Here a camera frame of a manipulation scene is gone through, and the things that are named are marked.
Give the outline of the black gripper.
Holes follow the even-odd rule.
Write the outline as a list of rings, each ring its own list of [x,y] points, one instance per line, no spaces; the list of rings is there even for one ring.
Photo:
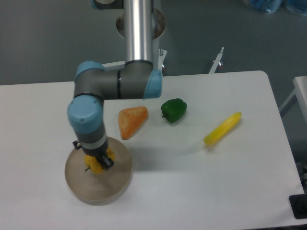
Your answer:
[[[83,149],[86,154],[85,162],[94,163],[98,162],[101,164],[104,171],[108,171],[114,166],[114,162],[111,158],[108,157],[106,151],[101,149]]]

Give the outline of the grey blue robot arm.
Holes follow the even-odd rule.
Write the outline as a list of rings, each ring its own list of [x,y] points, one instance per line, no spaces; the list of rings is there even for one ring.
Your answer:
[[[95,157],[102,169],[114,165],[107,155],[107,135],[103,122],[105,100],[158,98],[162,73],[154,69],[152,0],[94,0],[99,10],[123,9],[126,48],[123,69],[106,70],[95,61],[81,63],[74,79],[74,97],[67,114],[78,140],[75,148]]]

